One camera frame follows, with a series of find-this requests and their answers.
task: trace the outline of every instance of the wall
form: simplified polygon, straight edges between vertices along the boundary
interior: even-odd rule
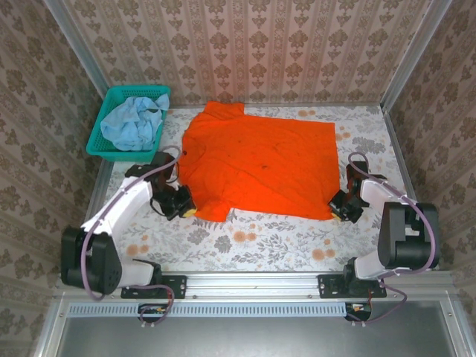
[[[429,0],[66,0],[109,85],[175,105],[380,100]]]
[[[27,356],[84,217],[100,98],[41,0],[0,1],[0,356]]]
[[[390,111],[421,200],[440,211],[443,268],[476,326],[476,1],[453,1]]]

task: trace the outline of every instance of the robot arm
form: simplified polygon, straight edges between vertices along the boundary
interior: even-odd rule
[[[66,228],[61,246],[61,279],[64,284],[83,288],[80,254],[88,233],[91,234],[91,239],[87,247],[86,273],[92,291],[110,294],[116,288],[160,283],[160,265],[119,258],[115,240],[128,227],[136,212],[144,204],[152,204],[152,200],[160,204],[162,213],[168,220],[176,216],[188,217],[196,212],[187,186],[175,189],[168,185],[172,166],[131,186],[144,174],[157,170],[172,160],[171,155],[159,152],[151,164],[133,165],[126,172],[126,178],[118,191],[94,217],[79,229]]]
[[[353,161],[354,165],[368,173],[365,161]],[[423,221],[408,202],[414,203],[429,221],[434,235],[434,259],[429,268],[434,268],[440,258],[438,215],[434,205],[418,203],[388,188],[384,176],[373,175],[383,182],[368,179],[347,165],[348,193],[342,190],[329,203],[332,214],[342,220],[357,222],[363,208],[371,206],[382,215],[377,250],[352,258],[344,268],[345,289],[364,291],[363,280],[378,280],[396,272],[417,271],[431,257],[431,237]]]
[[[431,241],[428,230],[415,211],[401,197],[371,180],[362,182],[361,199],[380,212],[382,223],[377,250],[355,261],[356,277],[362,280],[377,279],[392,270],[417,270],[423,267],[430,257]],[[440,258],[437,209],[432,204],[412,202],[431,224],[436,254],[429,268],[434,268]]]

